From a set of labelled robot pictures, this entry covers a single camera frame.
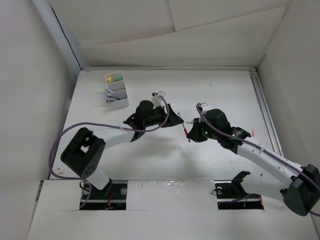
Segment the dark blue pen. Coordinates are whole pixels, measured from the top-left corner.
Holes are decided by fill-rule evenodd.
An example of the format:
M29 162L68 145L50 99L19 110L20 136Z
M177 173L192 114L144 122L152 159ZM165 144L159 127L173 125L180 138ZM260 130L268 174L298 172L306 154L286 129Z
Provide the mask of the dark blue pen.
M114 97L114 96L111 96L111 95L107 95L108 98L111 98L111 99L116 99L116 100L119 100L117 97Z

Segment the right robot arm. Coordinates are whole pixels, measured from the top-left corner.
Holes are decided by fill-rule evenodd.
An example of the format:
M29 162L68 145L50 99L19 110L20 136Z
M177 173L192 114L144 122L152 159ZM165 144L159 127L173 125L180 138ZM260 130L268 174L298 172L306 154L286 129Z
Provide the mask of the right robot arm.
M246 180L250 172L241 171L231 181L235 196L244 199L250 194L263 195L284 202L299 216L312 213L320 200L320 171L316 166L300 165L266 148L246 130L231 126L220 109L211 109L206 103L198 103L196 109L199 117L193 120L188 139L196 143L215 140L224 149L251 161L276 179L275 183L268 183L259 175Z

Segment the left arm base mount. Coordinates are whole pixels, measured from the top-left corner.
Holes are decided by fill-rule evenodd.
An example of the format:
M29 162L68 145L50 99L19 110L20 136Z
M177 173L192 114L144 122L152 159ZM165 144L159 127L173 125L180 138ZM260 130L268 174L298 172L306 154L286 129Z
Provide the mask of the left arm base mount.
M79 209L84 211L124 211L127 207L128 181L111 181L103 190L98 190L92 186L90 196L86 202L89 193L87 183L79 184L82 195L79 203Z

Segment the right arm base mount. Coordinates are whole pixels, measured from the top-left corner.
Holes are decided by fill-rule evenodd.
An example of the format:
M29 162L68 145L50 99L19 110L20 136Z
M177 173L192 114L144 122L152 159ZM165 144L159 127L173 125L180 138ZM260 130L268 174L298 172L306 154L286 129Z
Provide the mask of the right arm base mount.
M261 195L247 193L241 186L249 171L241 171L232 180L216 180L211 195L216 197L218 210L264 210Z

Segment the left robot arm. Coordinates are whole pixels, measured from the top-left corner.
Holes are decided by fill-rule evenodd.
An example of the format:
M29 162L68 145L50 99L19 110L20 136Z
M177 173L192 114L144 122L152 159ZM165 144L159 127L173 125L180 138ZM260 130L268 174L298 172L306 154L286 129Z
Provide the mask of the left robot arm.
M123 125L119 128L107 128L91 131L80 128L60 156L78 177L87 180L94 187L95 194L107 198L111 194L112 180L98 169L104 150L119 144L131 143L142 137L148 127L174 127L184 120L171 106L159 103L155 106L149 100L143 100Z

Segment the red pen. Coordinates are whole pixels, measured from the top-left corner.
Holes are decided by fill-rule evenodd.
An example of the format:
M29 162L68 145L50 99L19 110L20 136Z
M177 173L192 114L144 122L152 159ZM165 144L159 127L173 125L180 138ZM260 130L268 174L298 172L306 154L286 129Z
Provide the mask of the red pen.
M178 114L178 116L182 119L182 116L181 116L180 112L178 112L177 114ZM187 137L188 131L187 131L187 128L185 127L185 124L184 124L184 123L182 123L182 127L183 127L183 131L184 131L184 133L185 133L185 136L186 136L188 142L190 143L191 140Z

